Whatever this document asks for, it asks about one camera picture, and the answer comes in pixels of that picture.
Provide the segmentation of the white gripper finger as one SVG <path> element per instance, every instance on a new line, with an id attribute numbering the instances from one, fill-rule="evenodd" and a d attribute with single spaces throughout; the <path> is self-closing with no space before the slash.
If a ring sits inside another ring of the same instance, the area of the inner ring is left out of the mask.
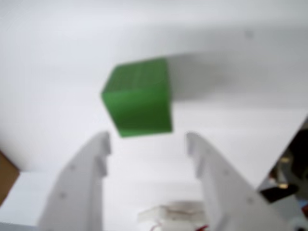
<path id="1" fill-rule="evenodd" d="M 110 135 L 85 143 L 59 173 L 38 222 L 40 231 L 103 230 L 103 178 L 111 154 Z"/>
<path id="2" fill-rule="evenodd" d="M 186 133 L 187 152 L 202 188 L 212 231 L 290 231 L 287 221 L 233 165 L 196 132 Z"/>

